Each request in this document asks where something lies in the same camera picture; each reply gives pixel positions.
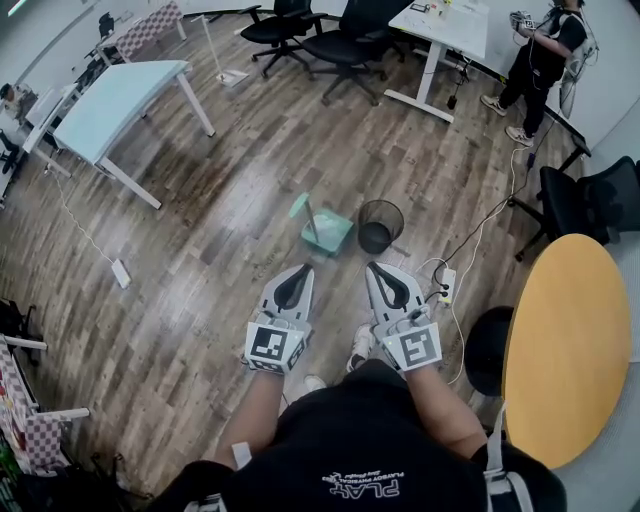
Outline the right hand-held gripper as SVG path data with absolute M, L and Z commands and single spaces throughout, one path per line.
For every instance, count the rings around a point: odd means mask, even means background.
M 383 352 L 402 372 L 442 360 L 438 324 L 414 277 L 386 263 L 370 262 L 365 281 L 378 323 L 373 333 Z M 390 320 L 390 313 L 408 313 Z

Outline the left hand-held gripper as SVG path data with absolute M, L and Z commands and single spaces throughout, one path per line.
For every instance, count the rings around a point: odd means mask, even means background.
M 280 272 L 265 285 L 259 302 L 263 311 L 246 332 L 244 361 L 251 370 L 288 374 L 294 368 L 308 347 L 311 325 L 274 314 L 307 317 L 314 280 L 313 267 L 305 263 Z

